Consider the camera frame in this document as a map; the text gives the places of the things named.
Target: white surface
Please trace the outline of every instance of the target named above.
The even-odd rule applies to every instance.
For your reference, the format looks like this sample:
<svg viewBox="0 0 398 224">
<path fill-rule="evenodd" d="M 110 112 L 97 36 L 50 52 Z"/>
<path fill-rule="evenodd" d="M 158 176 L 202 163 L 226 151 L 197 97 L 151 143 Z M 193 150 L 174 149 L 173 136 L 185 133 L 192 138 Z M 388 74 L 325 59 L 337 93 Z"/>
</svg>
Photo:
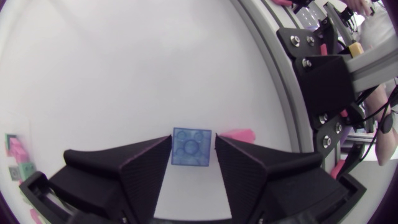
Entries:
<svg viewBox="0 0 398 224">
<path fill-rule="evenodd" d="M 173 127 L 213 137 L 251 128 L 257 144 L 291 150 L 271 76 L 227 0 L 8 1 L 0 49 L 1 109 L 29 119 L 34 162 L 49 177 L 66 149 L 122 146 Z M 231 216 L 211 148 L 209 167 L 168 166 L 155 217 Z M 21 223 L 32 222 L 15 186 L 0 189 Z"/>
</svg>

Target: pink block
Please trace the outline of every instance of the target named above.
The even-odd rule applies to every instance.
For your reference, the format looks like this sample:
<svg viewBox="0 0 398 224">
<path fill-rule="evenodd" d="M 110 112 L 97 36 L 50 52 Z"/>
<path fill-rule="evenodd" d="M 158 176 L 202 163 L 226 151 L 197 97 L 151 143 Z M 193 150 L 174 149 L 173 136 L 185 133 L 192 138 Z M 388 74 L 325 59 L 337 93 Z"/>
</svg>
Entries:
<svg viewBox="0 0 398 224">
<path fill-rule="evenodd" d="M 22 148 L 21 143 L 16 138 L 10 138 L 10 152 L 17 163 L 29 161 L 26 151 Z"/>
<path fill-rule="evenodd" d="M 328 55 L 328 48 L 326 47 L 326 44 L 321 45 L 321 55 Z"/>
<path fill-rule="evenodd" d="M 343 165 L 344 165 L 345 162 L 346 162 L 346 161 L 345 161 L 345 160 L 342 160 L 342 159 L 340 159 L 340 160 L 338 161 L 338 163 L 337 163 L 337 165 L 335 166 L 335 168 L 333 168 L 333 170 L 331 170 L 330 175 L 331 175 L 332 178 L 336 179 L 337 174 L 340 172 L 340 170 L 341 170 L 341 168 L 343 167 Z"/>
<path fill-rule="evenodd" d="M 29 211 L 33 221 L 35 221 L 36 224 L 42 224 L 42 222 L 39 219 L 39 214 L 36 212 L 36 210 L 30 209 Z"/>
<path fill-rule="evenodd" d="M 220 136 L 224 136 L 227 138 L 235 139 L 238 141 L 244 141 L 247 143 L 254 143 L 256 140 L 256 135 L 251 129 L 234 129 L 231 131 L 227 131 L 225 133 L 220 134 Z"/>
</svg>

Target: screw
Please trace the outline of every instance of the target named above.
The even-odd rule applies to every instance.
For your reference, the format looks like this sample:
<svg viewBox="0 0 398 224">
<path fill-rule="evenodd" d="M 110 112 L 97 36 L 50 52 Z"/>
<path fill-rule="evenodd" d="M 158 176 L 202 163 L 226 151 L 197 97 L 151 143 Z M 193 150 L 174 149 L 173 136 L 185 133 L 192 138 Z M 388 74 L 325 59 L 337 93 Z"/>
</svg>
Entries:
<svg viewBox="0 0 398 224">
<path fill-rule="evenodd" d="M 337 122 L 336 124 L 336 133 L 340 133 L 340 131 L 343 129 L 343 127 L 341 126 L 341 124 L 339 122 Z"/>
<path fill-rule="evenodd" d="M 311 61 L 309 61 L 307 59 L 303 59 L 302 63 L 303 63 L 304 68 L 311 68 L 311 66 L 312 66 Z"/>
<path fill-rule="evenodd" d="M 328 146 L 330 146 L 331 144 L 331 139 L 329 138 L 329 136 L 325 136 L 323 138 L 323 147 L 327 148 Z"/>
<path fill-rule="evenodd" d="M 325 124 L 325 122 L 327 122 L 327 121 L 328 121 L 328 114 L 319 116 L 319 122 L 321 122 L 321 124 Z"/>
<path fill-rule="evenodd" d="M 307 42 L 308 42 L 308 44 L 309 44 L 311 47 L 313 47 L 314 44 L 315 44 L 315 39 L 314 39 L 313 37 L 308 37 L 308 36 L 307 36 Z"/>
<path fill-rule="evenodd" d="M 300 38 L 297 36 L 290 36 L 290 41 L 294 45 L 294 47 L 299 47 L 300 46 Z"/>
</svg>

